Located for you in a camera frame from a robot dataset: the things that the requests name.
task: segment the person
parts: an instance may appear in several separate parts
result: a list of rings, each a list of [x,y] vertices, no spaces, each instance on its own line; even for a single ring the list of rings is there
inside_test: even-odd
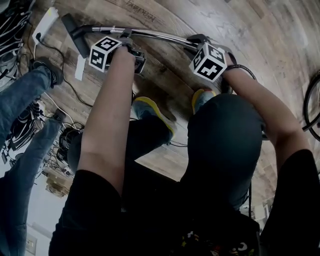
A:
[[[62,71],[47,58],[39,58],[30,72],[0,92],[0,145],[4,145],[15,119],[50,87],[62,83]],[[0,178],[0,255],[25,255],[31,190],[39,167],[62,127],[65,114],[57,110],[32,138],[25,152]]]
[[[244,71],[225,71],[237,95],[194,94],[189,163],[175,182],[135,162],[168,143],[175,128],[147,97],[135,99],[138,120],[130,121],[134,66],[128,49],[118,48],[83,135],[72,142],[68,161],[77,172],[49,255],[314,255],[320,182],[306,135],[286,105]],[[263,129],[276,152],[278,182],[260,237],[258,223],[239,207]]]

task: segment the white power strip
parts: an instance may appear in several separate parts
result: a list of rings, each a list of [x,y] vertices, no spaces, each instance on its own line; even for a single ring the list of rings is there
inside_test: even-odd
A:
[[[32,38],[34,43],[37,45],[39,44],[38,39],[36,39],[36,35],[38,33],[41,34],[40,40],[44,38],[44,36],[47,34],[48,30],[51,28],[53,23],[59,18],[58,10],[54,7],[50,7],[43,18],[40,20],[38,26],[35,28]]]

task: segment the sneaker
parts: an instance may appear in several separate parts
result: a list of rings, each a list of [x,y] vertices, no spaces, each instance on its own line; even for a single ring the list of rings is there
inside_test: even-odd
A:
[[[132,110],[136,114],[139,120],[148,117],[148,116],[156,116],[160,118],[168,127],[170,131],[170,140],[174,137],[177,127],[174,122],[165,117],[158,108],[157,104],[148,97],[138,97],[132,103]]]
[[[192,96],[192,110],[193,114],[196,114],[199,109],[206,104],[210,99],[217,96],[217,94],[210,89],[199,89]]]
[[[36,60],[31,59],[29,63],[29,71],[35,70],[39,67],[46,67],[51,72],[50,86],[53,88],[55,85],[61,85],[64,80],[62,70],[53,65],[47,57],[39,57]]]
[[[59,122],[63,123],[66,119],[66,114],[63,113],[59,108],[57,108],[52,117],[58,120]]]

